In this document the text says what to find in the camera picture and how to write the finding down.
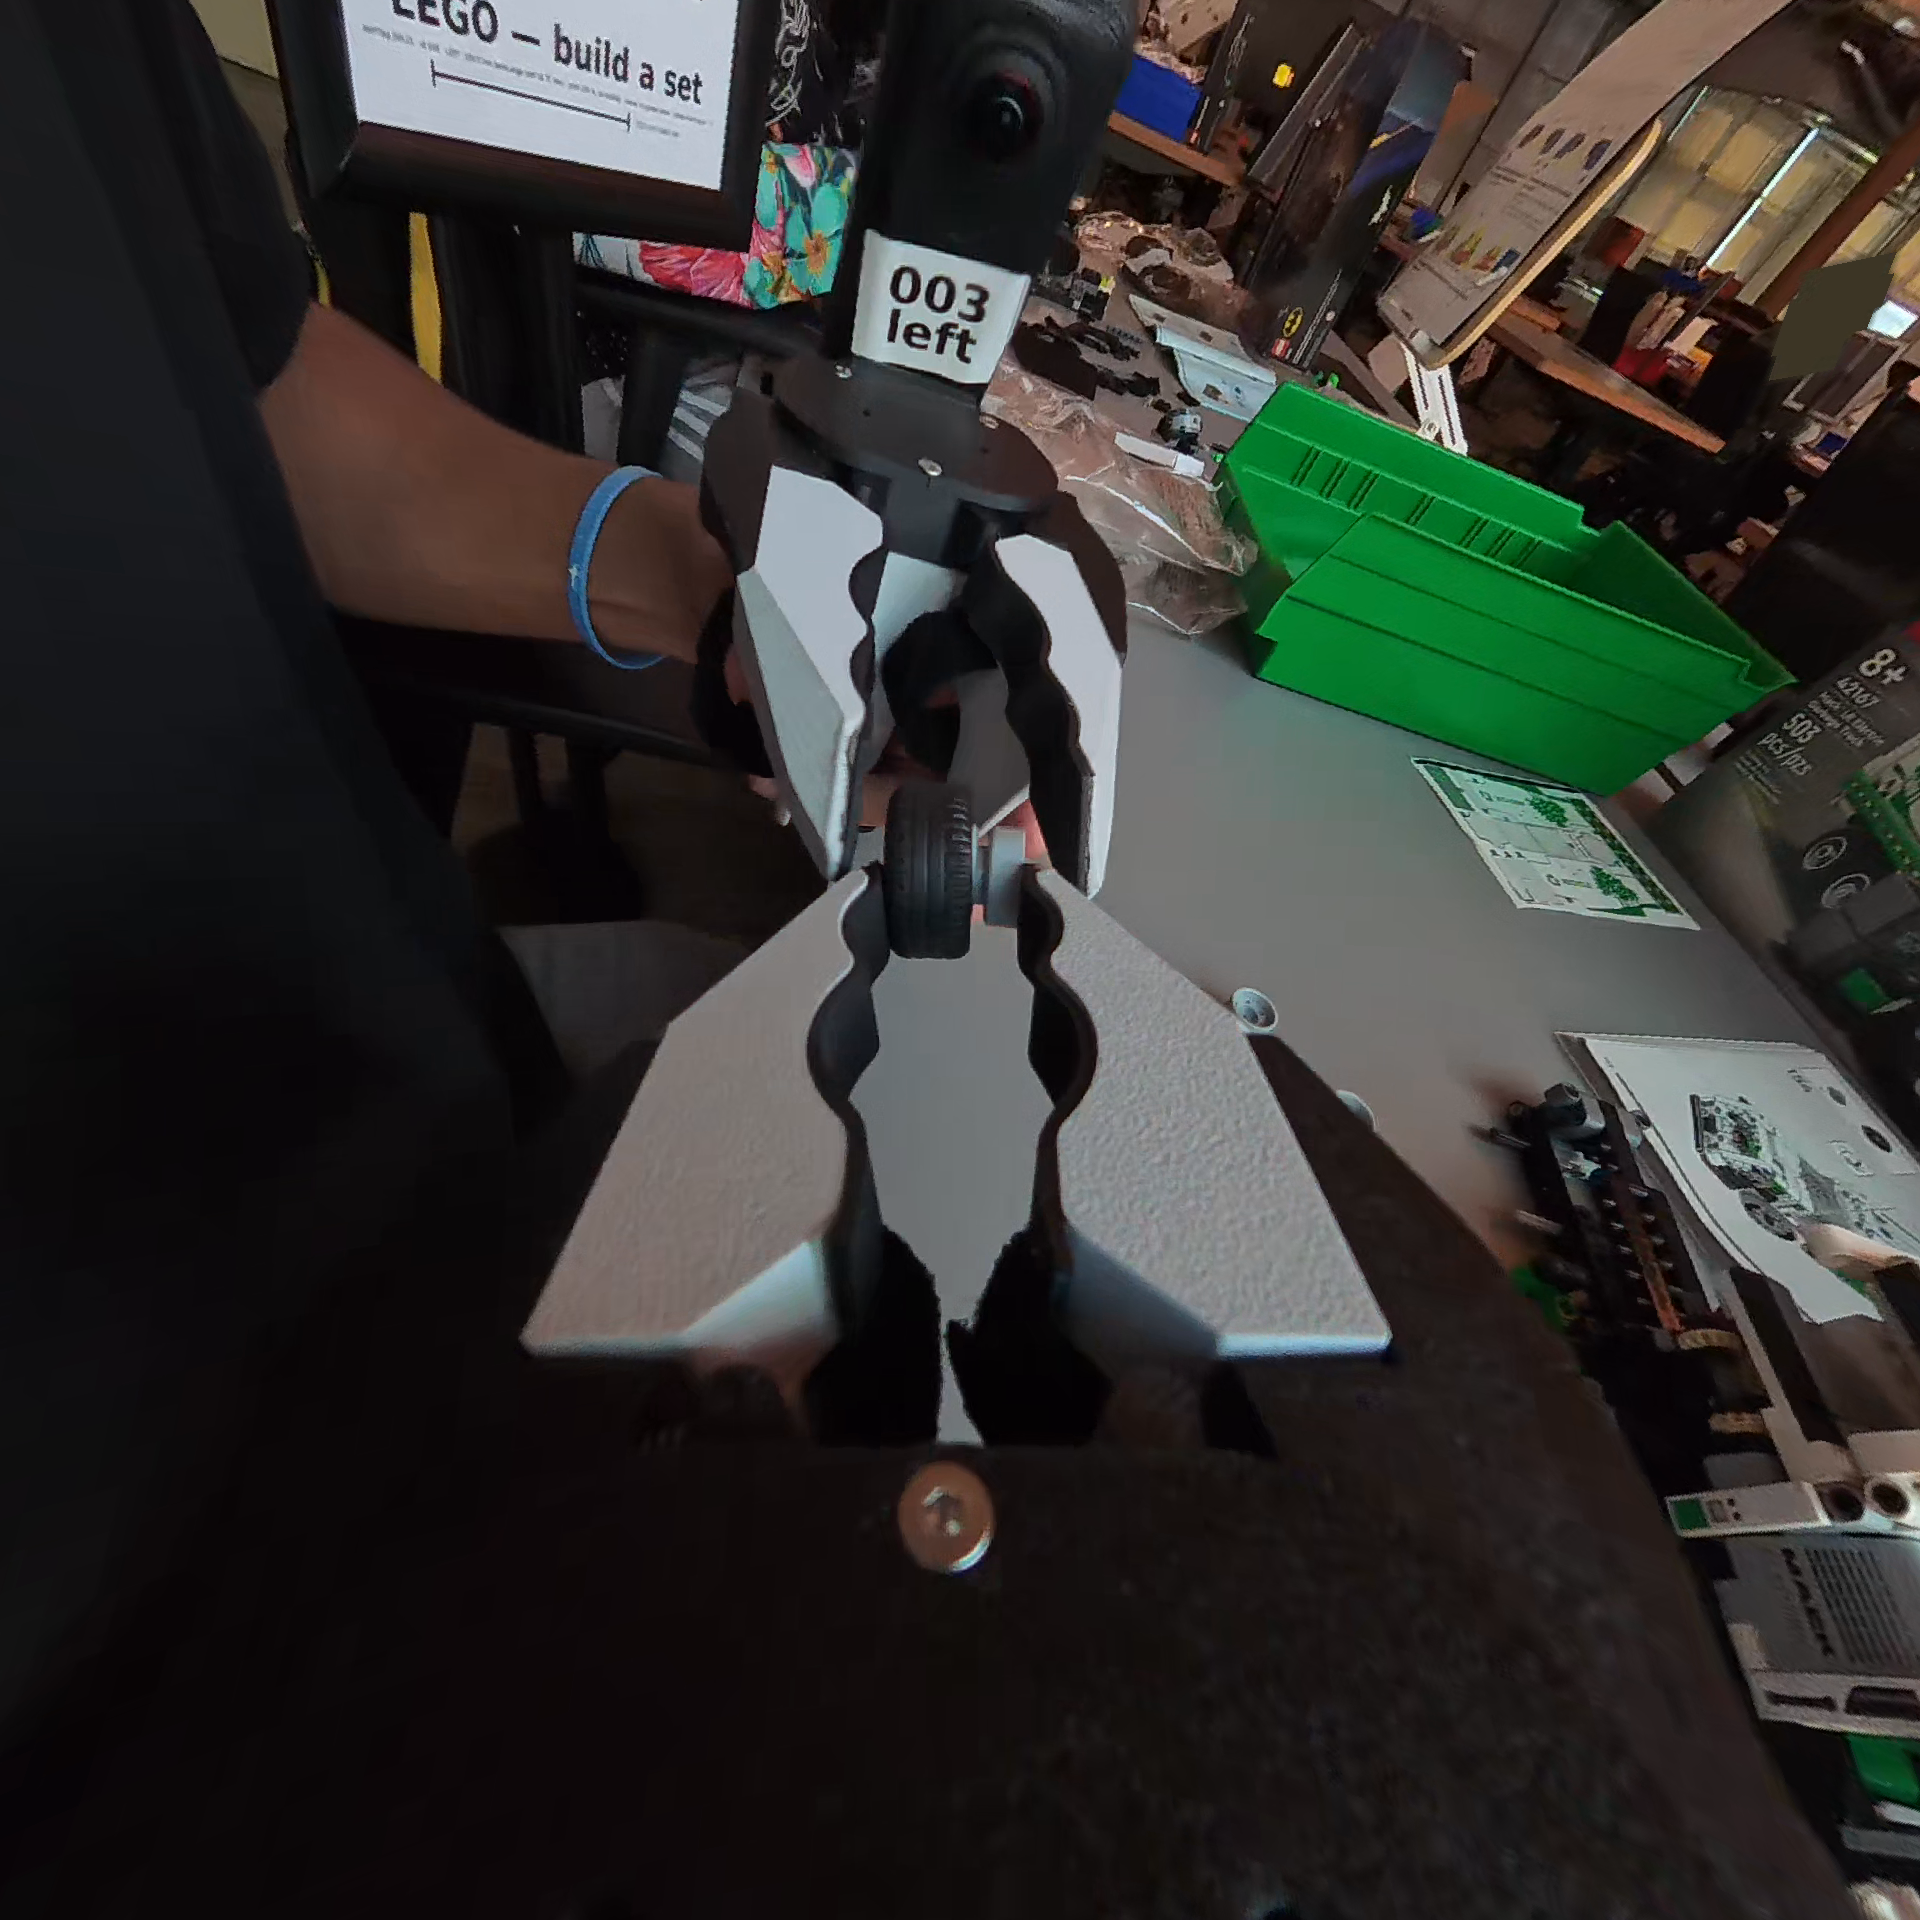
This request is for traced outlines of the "partly built toy truck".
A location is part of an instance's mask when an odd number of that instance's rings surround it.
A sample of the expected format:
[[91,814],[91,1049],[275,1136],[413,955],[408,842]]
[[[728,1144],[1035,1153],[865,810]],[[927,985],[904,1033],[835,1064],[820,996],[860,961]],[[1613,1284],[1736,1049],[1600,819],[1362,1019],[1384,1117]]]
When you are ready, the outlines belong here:
[[1525,1195],[1518,1292],[1613,1413],[1811,1819],[1843,1864],[1915,1888],[1915,1261],[1819,1229],[1882,1320],[1811,1327],[1593,1082],[1510,1100],[1482,1137]]

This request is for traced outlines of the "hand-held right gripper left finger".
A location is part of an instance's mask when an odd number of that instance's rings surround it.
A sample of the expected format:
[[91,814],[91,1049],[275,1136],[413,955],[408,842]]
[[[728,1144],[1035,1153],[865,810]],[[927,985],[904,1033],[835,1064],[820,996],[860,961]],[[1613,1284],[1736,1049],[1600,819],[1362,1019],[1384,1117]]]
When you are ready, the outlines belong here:
[[668,1024],[531,1354],[830,1354],[852,1328],[884,1247],[852,1110],[884,965],[877,879],[852,868]]

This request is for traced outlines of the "metal board stand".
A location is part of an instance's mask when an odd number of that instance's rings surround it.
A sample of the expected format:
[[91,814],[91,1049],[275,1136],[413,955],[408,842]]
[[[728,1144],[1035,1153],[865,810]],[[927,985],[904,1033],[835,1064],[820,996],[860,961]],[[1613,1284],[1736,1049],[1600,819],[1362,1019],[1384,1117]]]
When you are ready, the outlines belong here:
[[1416,343],[1400,340],[1420,441],[1467,454],[1467,425],[1458,410],[1454,370],[1429,370]]

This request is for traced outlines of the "dark set box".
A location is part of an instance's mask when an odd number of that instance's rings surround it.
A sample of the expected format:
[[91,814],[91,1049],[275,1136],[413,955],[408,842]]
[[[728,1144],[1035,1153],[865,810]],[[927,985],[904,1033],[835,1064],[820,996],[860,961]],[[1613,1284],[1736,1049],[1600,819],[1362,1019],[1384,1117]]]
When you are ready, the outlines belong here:
[[1429,21],[1345,25],[1250,162],[1239,343],[1310,370],[1384,220],[1429,162],[1467,50]]

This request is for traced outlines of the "person's left forearm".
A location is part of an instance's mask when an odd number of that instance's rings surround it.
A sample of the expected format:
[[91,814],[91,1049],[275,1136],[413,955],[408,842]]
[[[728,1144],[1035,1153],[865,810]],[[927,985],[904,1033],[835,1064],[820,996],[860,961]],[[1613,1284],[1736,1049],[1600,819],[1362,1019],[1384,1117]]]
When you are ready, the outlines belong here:
[[603,461],[541,448],[436,387],[328,305],[261,393],[322,598],[475,637],[579,643],[566,544]]

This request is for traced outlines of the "blue wristband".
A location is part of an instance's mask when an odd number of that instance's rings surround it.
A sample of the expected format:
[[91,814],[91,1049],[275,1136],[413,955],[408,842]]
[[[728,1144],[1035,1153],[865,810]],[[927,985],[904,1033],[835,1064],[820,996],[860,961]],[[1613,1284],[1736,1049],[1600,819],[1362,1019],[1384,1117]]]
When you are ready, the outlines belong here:
[[566,544],[566,615],[574,637],[617,672],[668,659],[668,549],[657,542],[657,472],[611,467],[574,511]]

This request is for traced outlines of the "toy truck set box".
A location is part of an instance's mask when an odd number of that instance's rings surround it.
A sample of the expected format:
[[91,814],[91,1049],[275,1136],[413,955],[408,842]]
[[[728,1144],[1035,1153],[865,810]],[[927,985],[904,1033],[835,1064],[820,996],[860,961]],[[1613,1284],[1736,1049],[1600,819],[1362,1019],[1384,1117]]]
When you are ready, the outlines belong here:
[[1920,626],[1864,637],[1755,723],[1655,810],[1650,841],[1915,1123]]

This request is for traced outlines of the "black toy brick parts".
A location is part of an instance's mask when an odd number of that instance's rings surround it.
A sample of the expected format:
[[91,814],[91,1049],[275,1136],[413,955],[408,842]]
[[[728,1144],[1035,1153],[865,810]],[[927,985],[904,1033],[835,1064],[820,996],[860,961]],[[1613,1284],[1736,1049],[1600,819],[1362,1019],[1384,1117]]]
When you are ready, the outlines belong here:
[[1172,410],[1195,402],[1169,346],[1140,319],[1120,275],[1035,275],[1010,359],[1083,402],[1143,402]]

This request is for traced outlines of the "long wooden background table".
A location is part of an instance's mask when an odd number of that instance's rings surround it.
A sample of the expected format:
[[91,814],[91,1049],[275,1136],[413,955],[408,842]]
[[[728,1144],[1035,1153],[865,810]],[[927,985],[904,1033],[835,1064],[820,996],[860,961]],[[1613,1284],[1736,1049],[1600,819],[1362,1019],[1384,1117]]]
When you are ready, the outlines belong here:
[[1660,402],[1655,393],[1644,393],[1642,383],[1600,364],[1598,355],[1578,346],[1571,340],[1561,340],[1561,330],[1518,313],[1518,305],[1509,305],[1482,330],[1482,340],[1497,343],[1509,359],[1525,364],[1532,372],[1540,372],[1548,383],[1598,402],[1605,419],[1637,422],[1644,434],[1660,434],[1709,454],[1724,453],[1724,438],[1715,438],[1679,406]]

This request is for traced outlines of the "green plastic bin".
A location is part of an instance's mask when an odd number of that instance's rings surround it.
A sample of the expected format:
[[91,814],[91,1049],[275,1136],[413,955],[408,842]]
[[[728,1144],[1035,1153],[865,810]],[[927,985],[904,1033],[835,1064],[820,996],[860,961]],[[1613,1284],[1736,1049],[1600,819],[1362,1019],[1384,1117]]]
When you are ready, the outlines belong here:
[[1631,527],[1281,383],[1219,500],[1257,544],[1245,672],[1613,793],[1788,666]]

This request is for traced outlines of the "person's left hand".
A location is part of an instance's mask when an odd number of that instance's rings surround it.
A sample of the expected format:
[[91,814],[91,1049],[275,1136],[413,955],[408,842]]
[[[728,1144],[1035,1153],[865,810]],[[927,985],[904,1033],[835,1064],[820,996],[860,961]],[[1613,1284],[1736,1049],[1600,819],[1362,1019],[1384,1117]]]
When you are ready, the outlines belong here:
[[598,637],[614,651],[657,651],[698,664],[714,615],[732,594],[732,560],[700,519],[698,484],[644,475],[603,528],[598,549]]

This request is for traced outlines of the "green white sticker sheet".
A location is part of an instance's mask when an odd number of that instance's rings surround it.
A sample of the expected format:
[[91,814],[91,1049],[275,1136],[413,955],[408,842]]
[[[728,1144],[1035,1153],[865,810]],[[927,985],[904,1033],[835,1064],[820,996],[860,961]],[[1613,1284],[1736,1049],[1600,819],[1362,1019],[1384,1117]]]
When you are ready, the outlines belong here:
[[1510,910],[1699,929],[1586,791],[1491,774],[1434,756],[1416,756],[1416,770],[1471,841]]

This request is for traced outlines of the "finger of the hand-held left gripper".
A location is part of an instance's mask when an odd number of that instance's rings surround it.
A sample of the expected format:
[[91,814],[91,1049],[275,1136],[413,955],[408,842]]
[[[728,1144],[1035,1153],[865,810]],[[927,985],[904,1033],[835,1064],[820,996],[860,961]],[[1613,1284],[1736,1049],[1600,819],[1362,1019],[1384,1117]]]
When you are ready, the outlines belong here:
[[964,620],[1003,672],[1003,723],[1049,864],[1095,896],[1110,868],[1131,598],[1095,528],[997,542]]
[[872,607],[852,598],[860,569],[884,569],[884,519],[830,475],[774,461],[735,578],[735,659],[782,807],[830,885],[852,868],[865,791],[887,738],[887,706],[872,699]]

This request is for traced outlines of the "clear plastic bag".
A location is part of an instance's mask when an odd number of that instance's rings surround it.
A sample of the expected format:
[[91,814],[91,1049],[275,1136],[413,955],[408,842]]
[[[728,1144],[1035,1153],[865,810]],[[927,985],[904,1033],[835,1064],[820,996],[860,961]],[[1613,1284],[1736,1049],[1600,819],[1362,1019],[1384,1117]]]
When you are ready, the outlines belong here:
[[1095,402],[1019,372],[1010,359],[994,372],[980,410],[1019,425],[1044,453],[1116,555],[1131,615],[1183,637],[1245,615],[1240,578],[1257,562],[1257,542],[1228,528],[1205,475],[1140,461]]

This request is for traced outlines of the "small blue background bin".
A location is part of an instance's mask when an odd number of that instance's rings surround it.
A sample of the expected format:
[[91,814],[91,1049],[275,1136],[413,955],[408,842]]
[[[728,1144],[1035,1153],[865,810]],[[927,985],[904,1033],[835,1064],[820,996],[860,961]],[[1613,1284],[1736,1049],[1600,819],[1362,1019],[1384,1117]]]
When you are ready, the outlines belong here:
[[1199,108],[1205,108],[1205,79],[1195,79],[1195,70],[1163,64],[1152,52],[1136,52],[1136,64],[1120,82],[1120,98],[1116,98],[1116,117],[1124,117],[1152,135],[1169,135],[1169,141],[1189,141]]

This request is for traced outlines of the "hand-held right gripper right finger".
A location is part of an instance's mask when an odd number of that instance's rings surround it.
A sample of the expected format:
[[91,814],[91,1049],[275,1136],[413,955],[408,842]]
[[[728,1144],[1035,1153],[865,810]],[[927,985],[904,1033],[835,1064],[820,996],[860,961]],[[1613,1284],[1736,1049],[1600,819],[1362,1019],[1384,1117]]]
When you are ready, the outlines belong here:
[[1233,1007],[1019,868],[1029,1229],[1083,1354],[1384,1354],[1388,1320]]

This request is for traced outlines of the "black framed sign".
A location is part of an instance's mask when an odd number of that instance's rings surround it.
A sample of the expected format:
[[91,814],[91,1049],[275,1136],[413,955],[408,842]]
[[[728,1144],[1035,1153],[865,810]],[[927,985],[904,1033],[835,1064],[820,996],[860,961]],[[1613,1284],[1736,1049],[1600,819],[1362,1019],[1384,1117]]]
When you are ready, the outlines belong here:
[[746,249],[782,6],[272,0],[315,197]]

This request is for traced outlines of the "instruction booklet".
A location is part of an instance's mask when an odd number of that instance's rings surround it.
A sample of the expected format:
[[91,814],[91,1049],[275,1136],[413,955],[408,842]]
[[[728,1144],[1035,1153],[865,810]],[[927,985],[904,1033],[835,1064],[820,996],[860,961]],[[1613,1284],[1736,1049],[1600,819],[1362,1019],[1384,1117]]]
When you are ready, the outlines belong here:
[[1788,1042],[1556,1042],[1642,1123],[1734,1268],[1764,1272],[1811,1327],[1882,1320],[1864,1281],[1827,1268],[1811,1233],[1838,1229],[1915,1261],[1920,1165],[1833,1056]]

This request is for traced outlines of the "black rubber tire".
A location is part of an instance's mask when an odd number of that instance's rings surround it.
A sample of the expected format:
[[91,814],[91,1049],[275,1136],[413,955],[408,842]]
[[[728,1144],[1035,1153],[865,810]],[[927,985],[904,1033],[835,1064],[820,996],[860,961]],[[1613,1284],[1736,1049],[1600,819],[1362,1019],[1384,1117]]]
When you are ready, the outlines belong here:
[[949,778],[904,778],[887,793],[877,893],[887,948],[908,961],[957,961],[973,948],[976,830]]

